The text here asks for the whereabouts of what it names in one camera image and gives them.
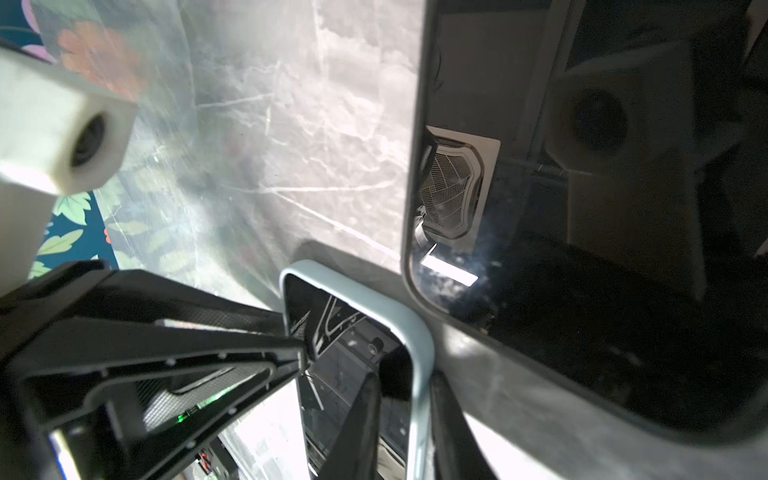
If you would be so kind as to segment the light blue phone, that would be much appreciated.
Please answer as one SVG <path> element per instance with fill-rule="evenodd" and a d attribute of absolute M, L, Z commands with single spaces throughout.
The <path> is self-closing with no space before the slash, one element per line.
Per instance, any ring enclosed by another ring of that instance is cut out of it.
<path fill-rule="evenodd" d="M 435 346 L 426 323 L 412 309 L 316 261 L 297 261 L 280 273 L 283 298 L 287 281 L 294 276 L 344 301 L 350 307 L 387 327 L 409 352 L 413 377 L 406 477 L 427 477 L 428 444 L 431 436 L 430 379 L 435 366 Z"/>

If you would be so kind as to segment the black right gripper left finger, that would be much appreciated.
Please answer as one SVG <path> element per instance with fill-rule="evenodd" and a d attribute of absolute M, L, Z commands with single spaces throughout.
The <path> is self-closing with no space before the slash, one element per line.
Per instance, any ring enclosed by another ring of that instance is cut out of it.
<path fill-rule="evenodd" d="M 319 479 L 372 480 L 377 475 L 381 383 L 368 373 L 355 397 Z"/>

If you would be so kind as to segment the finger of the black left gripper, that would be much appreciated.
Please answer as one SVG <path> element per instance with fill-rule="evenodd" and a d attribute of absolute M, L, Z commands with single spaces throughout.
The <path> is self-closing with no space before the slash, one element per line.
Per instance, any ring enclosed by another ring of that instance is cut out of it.
<path fill-rule="evenodd" d="M 64 264 L 1 296 L 1 475 L 171 478 L 306 365 L 276 313 Z"/>

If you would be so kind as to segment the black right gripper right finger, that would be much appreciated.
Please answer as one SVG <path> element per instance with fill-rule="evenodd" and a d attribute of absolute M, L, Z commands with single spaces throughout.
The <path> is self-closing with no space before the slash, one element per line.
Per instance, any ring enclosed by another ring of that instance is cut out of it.
<path fill-rule="evenodd" d="M 430 379 L 431 426 L 436 479 L 496 479 L 442 372 Z"/>

